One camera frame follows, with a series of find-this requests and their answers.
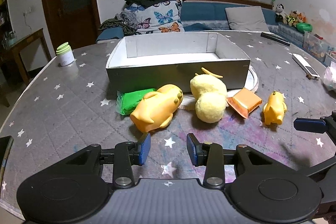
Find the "blue sofa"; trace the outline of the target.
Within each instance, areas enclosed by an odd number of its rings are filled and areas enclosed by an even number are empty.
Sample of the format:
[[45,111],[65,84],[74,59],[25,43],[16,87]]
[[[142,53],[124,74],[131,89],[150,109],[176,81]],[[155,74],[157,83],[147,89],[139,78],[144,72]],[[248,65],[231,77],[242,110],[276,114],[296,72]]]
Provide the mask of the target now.
[[[226,8],[237,7],[240,7],[240,5],[235,3],[185,1],[178,9],[185,31],[201,31],[229,30]],[[281,36],[296,46],[303,45],[304,34],[294,27],[276,22],[275,11],[263,8],[262,13],[270,32]]]

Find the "white round plate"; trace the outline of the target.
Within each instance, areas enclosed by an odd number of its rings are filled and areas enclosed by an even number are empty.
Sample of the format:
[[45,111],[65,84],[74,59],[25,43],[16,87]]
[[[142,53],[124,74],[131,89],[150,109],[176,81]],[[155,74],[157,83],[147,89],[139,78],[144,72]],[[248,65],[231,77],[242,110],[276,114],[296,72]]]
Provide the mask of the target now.
[[[249,66],[247,78],[245,81],[244,87],[252,92],[256,92],[259,86],[259,79],[256,74],[255,69],[252,65]],[[232,89],[227,92],[227,97],[233,97],[236,93],[238,93],[240,89]],[[191,93],[184,94],[183,101],[179,106],[179,109],[184,110],[195,110],[196,99]]]

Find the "grey cushion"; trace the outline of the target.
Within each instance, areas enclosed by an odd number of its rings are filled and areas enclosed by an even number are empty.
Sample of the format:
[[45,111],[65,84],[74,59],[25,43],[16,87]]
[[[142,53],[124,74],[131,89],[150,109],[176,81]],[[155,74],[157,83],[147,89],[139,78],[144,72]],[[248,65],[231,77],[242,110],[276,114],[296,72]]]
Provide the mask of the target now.
[[260,6],[227,7],[225,12],[231,30],[269,32]]

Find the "crumpled clear plastic bag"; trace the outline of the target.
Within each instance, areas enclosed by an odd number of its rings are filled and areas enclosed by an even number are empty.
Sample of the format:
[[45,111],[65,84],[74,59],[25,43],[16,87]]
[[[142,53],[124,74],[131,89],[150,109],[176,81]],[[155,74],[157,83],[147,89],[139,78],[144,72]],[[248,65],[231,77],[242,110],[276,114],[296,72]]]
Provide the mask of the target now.
[[325,69],[322,83],[328,91],[336,92],[336,64],[334,61]]

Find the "patterned dark clothing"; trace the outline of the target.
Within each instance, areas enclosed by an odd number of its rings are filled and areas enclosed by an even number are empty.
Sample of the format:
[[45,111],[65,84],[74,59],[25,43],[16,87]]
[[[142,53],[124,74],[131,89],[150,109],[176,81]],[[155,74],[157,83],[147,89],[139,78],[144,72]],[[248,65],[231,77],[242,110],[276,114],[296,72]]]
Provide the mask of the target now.
[[138,29],[138,22],[135,13],[131,11],[123,11],[116,14],[114,18],[105,20],[100,27],[99,31],[107,30],[108,28],[121,27],[123,34],[134,35]]

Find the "black remote control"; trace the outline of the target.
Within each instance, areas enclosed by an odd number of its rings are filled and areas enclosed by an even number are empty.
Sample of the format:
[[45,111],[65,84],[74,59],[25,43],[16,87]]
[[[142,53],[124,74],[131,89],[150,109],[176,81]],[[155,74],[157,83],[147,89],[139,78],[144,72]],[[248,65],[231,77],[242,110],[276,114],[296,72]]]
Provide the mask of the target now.
[[281,43],[281,44],[283,44],[287,47],[290,46],[290,42],[286,41],[284,38],[282,38],[278,35],[267,33],[267,32],[262,32],[260,34],[260,36],[263,37],[263,38],[267,38],[267,39],[273,40],[275,42]]

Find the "white jar green lid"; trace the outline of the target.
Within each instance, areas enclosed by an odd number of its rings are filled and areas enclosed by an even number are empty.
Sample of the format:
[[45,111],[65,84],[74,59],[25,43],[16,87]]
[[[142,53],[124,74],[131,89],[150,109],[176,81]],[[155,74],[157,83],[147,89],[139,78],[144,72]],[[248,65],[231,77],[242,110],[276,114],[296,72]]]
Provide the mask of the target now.
[[65,42],[57,47],[56,55],[61,67],[70,65],[75,61],[72,48],[68,42]]

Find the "butterfly print pillow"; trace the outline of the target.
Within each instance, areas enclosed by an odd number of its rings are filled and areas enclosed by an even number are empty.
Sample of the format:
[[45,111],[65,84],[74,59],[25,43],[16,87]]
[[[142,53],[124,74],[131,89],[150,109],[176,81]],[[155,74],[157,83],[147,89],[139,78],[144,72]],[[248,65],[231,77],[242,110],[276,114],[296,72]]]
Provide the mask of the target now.
[[145,9],[136,4],[124,9],[135,15],[137,30],[136,34],[153,34],[168,32],[184,32],[180,12],[183,0],[169,0],[160,2]]

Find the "orange tiger plush toy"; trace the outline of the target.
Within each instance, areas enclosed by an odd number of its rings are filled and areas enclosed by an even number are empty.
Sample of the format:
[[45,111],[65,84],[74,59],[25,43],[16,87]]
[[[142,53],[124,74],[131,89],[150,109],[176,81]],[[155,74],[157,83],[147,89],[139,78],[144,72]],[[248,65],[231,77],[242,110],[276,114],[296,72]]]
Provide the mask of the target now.
[[298,23],[306,23],[306,16],[302,12],[292,10],[289,15],[286,16],[286,23],[291,27],[296,27]]

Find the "small yellow duck toy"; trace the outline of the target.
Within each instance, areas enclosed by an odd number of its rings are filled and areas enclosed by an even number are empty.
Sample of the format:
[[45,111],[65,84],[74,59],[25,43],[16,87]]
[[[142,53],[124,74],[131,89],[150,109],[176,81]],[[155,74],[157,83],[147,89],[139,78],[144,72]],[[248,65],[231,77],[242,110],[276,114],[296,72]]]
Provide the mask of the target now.
[[269,126],[271,123],[281,125],[287,112],[283,94],[274,90],[269,96],[268,102],[264,105],[262,112],[265,125]]

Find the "yellow plush chick toy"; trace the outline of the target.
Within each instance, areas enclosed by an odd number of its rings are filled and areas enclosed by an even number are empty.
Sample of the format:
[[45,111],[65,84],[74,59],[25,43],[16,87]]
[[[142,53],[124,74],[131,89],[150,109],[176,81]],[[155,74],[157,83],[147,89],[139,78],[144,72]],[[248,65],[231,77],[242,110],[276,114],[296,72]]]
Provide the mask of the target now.
[[190,89],[196,99],[197,117],[206,123],[217,123],[223,117],[228,106],[227,87],[223,76],[214,74],[202,67],[203,74],[195,74],[190,80]]

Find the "orange plastic packet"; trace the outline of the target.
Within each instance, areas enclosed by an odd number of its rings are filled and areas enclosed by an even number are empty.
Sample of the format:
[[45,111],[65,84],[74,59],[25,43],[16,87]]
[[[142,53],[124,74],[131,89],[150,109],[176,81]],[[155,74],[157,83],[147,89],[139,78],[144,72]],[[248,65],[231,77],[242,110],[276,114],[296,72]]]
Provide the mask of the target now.
[[239,115],[247,119],[249,114],[261,105],[262,99],[254,92],[243,88],[233,97],[228,97],[227,102]]

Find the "green plastic packet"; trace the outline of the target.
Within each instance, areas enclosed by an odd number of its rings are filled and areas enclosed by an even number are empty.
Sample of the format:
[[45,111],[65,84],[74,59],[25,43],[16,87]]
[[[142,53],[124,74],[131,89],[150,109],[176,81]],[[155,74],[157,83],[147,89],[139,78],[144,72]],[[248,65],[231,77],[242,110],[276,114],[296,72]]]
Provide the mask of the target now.
[[116,100],[116,112],[121,115],[130,115],[135,110],[138,103],[142,100],[145,94],[155,91],[155,88],[138,90],[129,93],[122,93],[118,91]]

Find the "large yellow rubber duck toy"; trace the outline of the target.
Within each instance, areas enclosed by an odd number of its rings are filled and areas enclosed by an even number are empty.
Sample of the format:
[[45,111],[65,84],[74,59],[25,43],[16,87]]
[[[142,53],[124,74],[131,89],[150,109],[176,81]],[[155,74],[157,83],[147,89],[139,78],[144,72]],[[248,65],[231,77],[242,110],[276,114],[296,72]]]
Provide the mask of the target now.
[[183,91],[178,86],[164,85],[155,92],[146,93],[130,114],[130,119],[142,133],[165,128],[182,101]]

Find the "grey cardboard box white inside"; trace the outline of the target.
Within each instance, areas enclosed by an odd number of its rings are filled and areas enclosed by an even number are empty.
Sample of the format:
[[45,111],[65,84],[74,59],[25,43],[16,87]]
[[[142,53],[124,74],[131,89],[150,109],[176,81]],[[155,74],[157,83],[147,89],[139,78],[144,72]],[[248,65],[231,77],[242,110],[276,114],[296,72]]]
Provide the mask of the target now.
[[203,69],[221,76],[228,90],[241,89],[250,57],[219,32],[181,32],[128,36],[106,63],[110,82],[128,93],[174,84],[190,92],[190,80]]

